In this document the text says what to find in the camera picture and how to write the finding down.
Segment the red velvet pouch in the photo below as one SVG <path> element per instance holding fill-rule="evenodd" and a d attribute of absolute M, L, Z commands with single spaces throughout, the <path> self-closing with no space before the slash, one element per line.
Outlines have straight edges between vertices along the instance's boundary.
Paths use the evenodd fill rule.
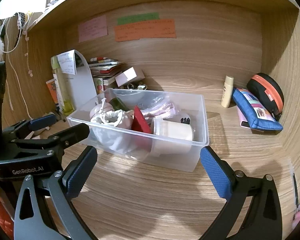
<path fill-rule="evenodd" d="M 146 134 L 152 133 L 150 126 L 147 124 L 147 121 L 143 117 L 143 114 L 141 113 L 138 106 L 134 107 L 134 118 L 133 118 L 131 129 L 133 131 L 142 132 L 142 133 L 146 133 Z M 136 135 L 134 137 L 134 142 L 135 142 L 136 146 L 146 150 L 147 152 L 149 152 L 151 150 L 151 147 L 152 147 L 151 138 L 144 137 L 141 135 Z"/>

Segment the cream lotion bottle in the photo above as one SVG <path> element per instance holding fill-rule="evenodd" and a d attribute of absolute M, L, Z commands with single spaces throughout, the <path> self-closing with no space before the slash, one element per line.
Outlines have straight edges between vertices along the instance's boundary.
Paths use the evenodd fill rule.
<path fill-rule="evenodd" d="M 234 77 L 233 76 L 226 76 L 223 86 L 223 94 L 221 105 L 224 108 L 228 108 L 232 98 L 232 91 L 234 87 Z"/>

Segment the white round tape container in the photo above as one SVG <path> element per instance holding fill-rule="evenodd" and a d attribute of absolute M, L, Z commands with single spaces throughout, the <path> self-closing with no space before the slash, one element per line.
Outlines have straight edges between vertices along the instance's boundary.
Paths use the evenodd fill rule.
<path fill-rule="evenodd" d="M 189 124 L 153 119 L 151 128 L 154 135 L 165 138 L 153 141 L 151 155 L 158 157 L 163 154 L 187 154 L 190 151 L 190 144 L 180 142 L 193 140 L 193 129 Z"/>

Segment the blue pencil pouch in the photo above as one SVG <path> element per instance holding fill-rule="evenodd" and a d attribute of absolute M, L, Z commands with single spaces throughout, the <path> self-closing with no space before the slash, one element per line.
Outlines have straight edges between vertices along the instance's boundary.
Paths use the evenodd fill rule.
<path fill-rule="evenodd" d="M 232 99 L 251 129 L 259 131 L 282 131 L 283 126 L 260 103 L 256 96 L 243 88 L 235 88 Z"/>

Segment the pink fluffy pen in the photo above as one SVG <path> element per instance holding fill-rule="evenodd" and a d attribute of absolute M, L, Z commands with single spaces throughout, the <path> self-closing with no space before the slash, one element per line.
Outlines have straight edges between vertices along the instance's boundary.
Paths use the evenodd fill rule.
<path fill-rule="evenodd" d="M 294 199 L 295 199 L 295 212 L 292 220 L 292 229 L 294 230 L 298 223 L 300 222 L 300 203 L 299 203 L 299 195 L 298 195 L 298 187 L 296 182 L 295 173 L 292 172 L 292 179 L 293 179 L 293 189 L 294 189 Z"/>

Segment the black orange round case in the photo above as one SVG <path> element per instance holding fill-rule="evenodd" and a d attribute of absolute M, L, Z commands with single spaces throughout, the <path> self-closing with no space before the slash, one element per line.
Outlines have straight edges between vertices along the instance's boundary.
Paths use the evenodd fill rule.
<path fill-rule="evenodd" d="M 278 83 L 265 73 L 255 74 L 247 83 L 251 92 L 276 121 L 281 118 L 285 98 Z"/>

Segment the pink sticky note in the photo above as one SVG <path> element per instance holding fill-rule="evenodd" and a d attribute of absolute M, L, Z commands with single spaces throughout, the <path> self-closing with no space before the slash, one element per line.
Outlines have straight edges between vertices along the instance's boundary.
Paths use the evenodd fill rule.
<path fill-rule="evenodd" d="M 95 17 L 78 25 L 79 43 L 108 35 L 106 15 Z"/>

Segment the dark green cylinder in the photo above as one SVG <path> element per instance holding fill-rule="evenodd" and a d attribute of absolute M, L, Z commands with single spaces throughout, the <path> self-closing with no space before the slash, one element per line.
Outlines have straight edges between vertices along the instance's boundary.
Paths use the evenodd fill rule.
<path fill-rule="evenodd" d="M 127 112 L 130 110 L 120 98 L 112 98 L 109 103 L 112 105 L 115 111 L 123 110 Z"/>

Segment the small clear bowl of trinkets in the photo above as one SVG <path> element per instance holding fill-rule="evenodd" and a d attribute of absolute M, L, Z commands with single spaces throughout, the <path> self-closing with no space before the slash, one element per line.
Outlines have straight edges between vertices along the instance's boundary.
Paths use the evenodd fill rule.
<path fill-rule="evenodd" d="M 147 85 L 144 83 L 128 83 L 126 87 L 114 89 L 114 94 L 123 102 L 135 103 L 143 98 L 146 89 Z"/>

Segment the fruit picture card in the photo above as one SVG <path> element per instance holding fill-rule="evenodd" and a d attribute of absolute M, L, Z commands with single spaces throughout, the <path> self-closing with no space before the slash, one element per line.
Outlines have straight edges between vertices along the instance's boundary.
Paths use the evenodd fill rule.
<path fill-rule="evenodd" d="M 95 84 L 97 95 L 103 93 L 104 91 L 103 79 L 101 77 L 94 77 L 93 81 Z"/>

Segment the orange sticky note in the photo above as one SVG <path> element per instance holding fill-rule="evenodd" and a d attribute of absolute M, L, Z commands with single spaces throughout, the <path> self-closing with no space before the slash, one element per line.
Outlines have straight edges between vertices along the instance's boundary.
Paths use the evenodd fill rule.
<path fill-rule="evenodd" d="M 133 41 L 142 38 L 176 38 L 174 19 L 140 21 L 114 27 L 115 41 Z"/>

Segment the white folded paper stand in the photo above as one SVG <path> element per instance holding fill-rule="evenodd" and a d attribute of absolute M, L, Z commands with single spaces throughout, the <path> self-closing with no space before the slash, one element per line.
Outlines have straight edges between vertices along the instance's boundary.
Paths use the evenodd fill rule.
<path fill-rule="evenodd" d="M 70 100 L 78 109 L 97 96 L 93 77 L 84 56 L 77 50 L 57 55 Z"/>

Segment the green sticky note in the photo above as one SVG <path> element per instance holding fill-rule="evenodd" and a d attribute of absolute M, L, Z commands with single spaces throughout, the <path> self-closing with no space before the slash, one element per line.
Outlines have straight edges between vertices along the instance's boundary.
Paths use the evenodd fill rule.
<path fill-rule="evenodd" d="M 117 25 L 124 25 L 130 23 L 136 23 L 141 21 L 151 21 L 151 20 L 159 20 L 159 13 L 158 12 L 149 12 L 145 14 L 136 14 L 136 15 L 129 15 L 119 17 L 117 19 Z"/>

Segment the white drawstring cloth pouch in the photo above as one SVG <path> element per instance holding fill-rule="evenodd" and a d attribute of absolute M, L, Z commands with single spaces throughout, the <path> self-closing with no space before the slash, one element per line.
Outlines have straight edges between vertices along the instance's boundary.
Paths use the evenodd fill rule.
<path fill-rule="evenodd" d="M 130 148 L 130 135 L 119 130 L 131 129 L 133 118 L 123 110 L 96 113 L 90 120 L 98 142 L 111 151 L 125 154 Z"/>

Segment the pink striped bag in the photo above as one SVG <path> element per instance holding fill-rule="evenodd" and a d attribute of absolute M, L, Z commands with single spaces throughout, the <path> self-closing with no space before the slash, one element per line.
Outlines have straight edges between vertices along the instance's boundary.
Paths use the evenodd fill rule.
<path fill-rule="evenodd" d="M 161 118 L 161 119 L 169 119 L 174 117 L 178 111 L 175 105 L 172 102 L 163 102 L 152 108 L 147 108 L 141 110 L 143 117 L 145 119 L 151 118 Z"/>

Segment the clear plastic storage bin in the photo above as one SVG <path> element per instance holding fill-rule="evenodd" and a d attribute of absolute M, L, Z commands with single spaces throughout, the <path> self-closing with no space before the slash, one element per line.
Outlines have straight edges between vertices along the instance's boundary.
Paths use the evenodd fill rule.
<path fill-rule="evenodd" d="M 87 145 L 181 171 L 192 172 L 209 144 L 204 98 L 198 94 L 110 88 L 67 120 L 89 126 Z"/>

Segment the yellow-green spray bottle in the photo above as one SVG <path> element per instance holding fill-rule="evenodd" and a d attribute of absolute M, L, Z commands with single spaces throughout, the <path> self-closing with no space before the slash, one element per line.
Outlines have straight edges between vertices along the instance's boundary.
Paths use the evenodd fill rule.
<path fill-rule="evenodd" d="M 74 111 L 74 107 L 72 105 L 70 95 L 66 88 L 64 75 L 59 65 L 57 56 L 51 57 L 51 67 L 52 67 L 53 77 L 55 79 L 57 98 L 58 98 L 59 105 L 61 107 L 61 111 L 63 115 L 69 116 Z"/>

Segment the small white cardboard box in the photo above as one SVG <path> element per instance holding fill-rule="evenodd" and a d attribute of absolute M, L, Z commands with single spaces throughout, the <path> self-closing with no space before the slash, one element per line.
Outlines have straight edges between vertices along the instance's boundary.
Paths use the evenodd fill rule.
<path fill-rule="evenodd" d="M 143 72 L 139 68 L 131 67 L 120 75 L 115 77 L 115 81 L 119 87 L 127 85 L 128 83 L 133 83 L 136 81 L 141 81 L 145 78 Z"/>

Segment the pink round compact fan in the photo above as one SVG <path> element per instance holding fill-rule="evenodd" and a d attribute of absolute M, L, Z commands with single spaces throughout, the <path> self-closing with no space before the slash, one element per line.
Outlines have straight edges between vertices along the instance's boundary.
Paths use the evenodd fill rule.
<path fill-rule="evenodd" d="M 96 114 L 106 113 L 108 111 L 113 110 L 113 106 L 110 103 L 106 102 L 106 98 L 103 98 L 101 100 L 101 103 L 98 103 L 96 106 L 93 107 L 93 109 L 89 113 L 89 116 L 92 119 Z"/>

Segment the stack of books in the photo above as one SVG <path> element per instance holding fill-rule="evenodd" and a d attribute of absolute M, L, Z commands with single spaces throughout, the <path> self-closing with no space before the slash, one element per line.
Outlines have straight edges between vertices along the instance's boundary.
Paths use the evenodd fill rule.
<path fill-rule="evenodd" d="M 88 66 L 93 78 L 101 77 L 103 79 L 105 90 L 108 87 L 117 87 L 115 77 L 122 73 L 125 64 L 117 59 L 95 57 L 90 59 Z"/>

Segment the orange booklet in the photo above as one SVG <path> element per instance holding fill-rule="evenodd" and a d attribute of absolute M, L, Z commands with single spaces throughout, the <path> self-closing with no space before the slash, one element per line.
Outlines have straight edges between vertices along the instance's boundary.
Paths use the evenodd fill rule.
<path fill-rule="evenodd" d="M 55 80 L 51 79 L 49 81 L 46 81 L 46 85 L 48 87 L 48 90 L 52 96 L 52 99 L 54 101 L 54 103 L 57 105 L 58 104 L 58 99 L 57 99 L 57 90 L 56 90 L 56 84 L 55 84 Z"/>

